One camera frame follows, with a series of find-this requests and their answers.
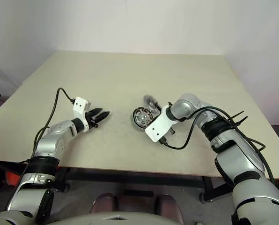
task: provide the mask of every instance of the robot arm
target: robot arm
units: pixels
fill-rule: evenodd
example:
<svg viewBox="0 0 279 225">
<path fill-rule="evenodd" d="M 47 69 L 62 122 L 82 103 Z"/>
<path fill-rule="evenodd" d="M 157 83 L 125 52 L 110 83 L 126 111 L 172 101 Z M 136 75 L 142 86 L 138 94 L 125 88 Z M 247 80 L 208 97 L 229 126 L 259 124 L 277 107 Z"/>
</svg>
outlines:
<svg viewBox="0 0 279 225">
<path fill-rule="evenodd" d="M 98 127 L 109 112 L 102 108 L 89 110 L 89 102 L 77 97 L 74 101 L 73 120 L 66 120 L 48 129 L 34 151 L 16 190 L 9 201 L 7 211 L 0 213 L 0 224 L 43 224 L 50 216 L 57 166 L 64 149 L 78 133 Z"/>
<path fill-rule="evenodd" d="M 235 213 L 234 225 L 279 224 L 279 190 L 264 175 L 264 165 L 252 146 L 222 116 L 215 112 L 195 111 L 210 106 L 195 95 L 184 94 L 173 105 L 162 108 L 161 115 L 145 130 L 154 141 L 160 140 L 169 128 L 185 119 L 199 116 L 196 125 L 218 154 L 215 165 L 230 185 Z"/>
</svg>

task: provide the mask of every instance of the floor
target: floor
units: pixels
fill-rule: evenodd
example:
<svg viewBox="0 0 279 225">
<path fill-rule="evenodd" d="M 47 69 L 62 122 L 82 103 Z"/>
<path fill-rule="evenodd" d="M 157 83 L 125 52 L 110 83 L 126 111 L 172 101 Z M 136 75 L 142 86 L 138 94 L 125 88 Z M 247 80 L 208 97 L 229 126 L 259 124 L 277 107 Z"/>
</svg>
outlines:
<svg viewBox="0 0 279 225">
<path fill-rule="evenodd" d="M 221 179 L 213 179 L 214 186 L 222 183 Z M 125 196 L 125 189 L 153 191 L 153 197 Z M 202 222 L 204 225 L 231 224 L 230 215 L 233 206 L 230 196 L 225 196 L 212 203 L 202 204 L 198 197 L 201 189 L 190 187 L 157 186 L 157 185 L 123 185 L 108 182 L 71 181 L 67 193 L 54 192 L 54 202 L 50 222 L 88 213 L 93 201 L 103 193 L 112 192 L 119 199 L 120 210 L 124 211 L 154 211 L 154 200 L 159 194 L 172 195 L 179 204 L 185 223 L 194 225 Z M 0 211 L 4 210 L 12 188 L 4 186 L 0 191 Z"/>
</svg>

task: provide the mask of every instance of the metal part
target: metal part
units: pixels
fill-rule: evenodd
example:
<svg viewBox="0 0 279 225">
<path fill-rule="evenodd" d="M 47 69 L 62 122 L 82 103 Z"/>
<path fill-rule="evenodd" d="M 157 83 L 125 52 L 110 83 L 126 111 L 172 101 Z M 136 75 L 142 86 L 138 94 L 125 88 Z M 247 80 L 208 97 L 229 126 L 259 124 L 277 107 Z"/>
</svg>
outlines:
<svg viewBox="0 0 279 225">
<path fill-rule="evenodd" d="M 151 113 L 160 113 L 161 110 L 157 108 L 157 101 L 155 98 L 153 98 L 151 95 L 145 95 L 144 96 L 144 104 L 145 107 L 151 112 Z"/>
<path fill-rule="evenodd" d="M 258 170 L 258 168 L 244 155 L 237 145 L 229 147 L 227 150 L 218 154 L 216 158 L 223 171 L 232 181 L 237 175 L 245 171 L 255 171 L 260 175 L 263 174 L 263 172 Z"/>
<path fill-rule="evenodd" d="M 63 151 L 66 148 L 66 145 L 75 137 L 75 135 L 73 135 L 71 127 L 63 127 L 63 130 L 53 128 L 51 132 L 48 131 L 48 134 L 42 137 L 39 141 L 37 150 L 35 151 L 35 157 L 49 156 L 60 160 L 63 155 Z"/>
<path fill-rule="evenodd" d="M 18 185 L 15 193 L 13 194 L 11 200 L 9 201 L 9 204 L 7 206 L 7 210 L 14 209 L 13 202 L 17 198 L 18 192 L 23 188 L 26 184 L 45 184 L 46 182 L 53 182 L 55 181 L 55 177 L 48 175 L 48 174 L 42 174 L 42 173 L 26 173 L 23 175 L 20 184 Z"/>
<path fill-rule="evenodd" d="M 259 180 L 245 180 L 234 187 L 233 206 L 236 209 L 240 203 L 255 197 L 268 198 L 279 203 L 278 189 L 262 176 Z"/>
<path fill-rule="evenodd" d="M 132 113 L 132 122 L 135 127 L 141 131 L 144 131 L 151 122 L 153 121 L 153 115 L 149 112 L 149 110 L 139 107 L 135 109 Z"/>
<path fill-rule="evenodd" d="M 173 134 L 176 133 L 175 130 L 173 130 L 173 128 L 170 128 L 170 129 L 169 129 L 169 132 L 171 133 L 171 135 L 173 135 Z"/>
<path fill-rule="evenodd" d="M 51 191 L 46 188 L 44 189 L 21 189 L 16 198 L 13 200 L 9 210 L 26 211 L 30 212 L 35 216 L 40 207 L 40 203 L 46 191 Z"/>
<path fill-rule="evenodd" d="M 173 116 L 180 120 L 188 118 L 194 111 L 206 106 L 210 106 L 210 104 L 200 101 L 197 96 L 193 94 L 186 93 L 171 106 L 170 110 Z M 197 121 L 197 126 L 201 128 L 206 122 L 216 117 L 217 116 L 212 112 L 203 112 Z"/>
<path fill-rule="evenodd" d="M 61 134 L 63 133 L 67 128 L 70 128 L 72 131 L 72 135 L 75 137 L 77 135 L 77 130 L 74 125 L 74 123 L 70 120 L 65 120 L 61 123 L 55 124 L 52 127 L 48 129 L 48 133 L 50 134 Z"/>
<path fill-rule="evenodd" d="M 226 169 L 226 171 L 228 171 L 230 173 L 231 171 L 234 171 L 234 169 L 237 169 L 235 164 L 238 162 L 238 165 L 243 170 L 248 169 L 248 168 L 251 170 L 254 170 L 254 169 L 252 169 L 252 167 L 255 167 L 261 173 L 264 173 L 264 165 L 261 162 L 258 154 L 253 150 L 253 148 L 243 139 L 243 137 L 237 131 L 235 131 L 235 130 L 224 131 L 223 133 L 221 133 L 218 136 L 216 136 L 215 138 L 213 138 L 210 141 L 210 145 L 213 145 L 214 147 L 218 148 L 222 144 L 224 144 L 230 140 L 233 140 L 236 143 L 235 151 L 240 150 L 244 154 L 242 156 L 242 158 L 245 158 L 244 161 L 246 161 L 248 159 L 252 165 L 248 166 L 247 164 L 249 164 L 249 162 L 246 162 L 247 164 L 245 164 L 244 162 L 239 163 L 239 160 L 241 158 L 239 159 L 238 158 L 239 156 L 238 157 L 235 156 L 236 154 L 239 154 L 239 153 L 236 153 L 235 151 L 230 152 L 230 153 L 222 152 L 217 156 L 217 159 L 218 159 L 218 162 L 221 164 L 221 163 L 223 163 L 223 162 L 220 162 L 220 161 L 222 161 L 222 158 L 226 157 L 224 159 L 223 165 L 230 164 L 230 168 Z"/>
<path fill-rule="evenodd" d="M 252 225 L 279 225 L 279 205 L 268 198 L 255 197 L 237 209 L 238 218 L 248 218 Z"/>
</svg>

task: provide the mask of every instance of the red object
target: red object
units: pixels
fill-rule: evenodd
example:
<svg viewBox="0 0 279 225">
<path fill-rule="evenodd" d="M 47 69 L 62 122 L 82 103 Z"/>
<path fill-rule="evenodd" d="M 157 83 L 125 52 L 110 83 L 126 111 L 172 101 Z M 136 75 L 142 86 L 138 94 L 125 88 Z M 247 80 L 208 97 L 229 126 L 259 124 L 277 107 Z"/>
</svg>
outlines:
<svg viewBox="0 0 279 225">
<path fill-rule="evenodd" d="M 5 171 L 5 181 L 7 182 L 8 185 L 16 186 L 19 179 L 20 176 L 18 176 L 17 174 L 14 174 L 10 171 Z"/>
</svg>

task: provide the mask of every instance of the black cable tie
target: black cable tie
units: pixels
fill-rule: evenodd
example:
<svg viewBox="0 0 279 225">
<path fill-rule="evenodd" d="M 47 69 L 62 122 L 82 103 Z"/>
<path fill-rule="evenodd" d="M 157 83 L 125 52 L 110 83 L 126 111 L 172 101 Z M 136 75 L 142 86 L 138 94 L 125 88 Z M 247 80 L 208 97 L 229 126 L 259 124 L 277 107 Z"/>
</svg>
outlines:
<svg viewBox="0 0 279 225">
<path fill-rule="evenodd" d="M 233 119 L 233 118 L 235 118 L 236 116 L 242 114 L 243 112 L 244 112 L 244 111 L 241 111 L 241 112 L 239 112 L 238 114 L 235 114 L 234 116 L 232 116 L 231 118 Z"/>
<path fill-rule="evenodd" d="M 244 122 L 247 119 L 248 116 L 244 117 L 243 119 L 241 119 L 240 121 L 236 122 L 235 125 L 239 126 L 242 122 Z"/>
</svg>

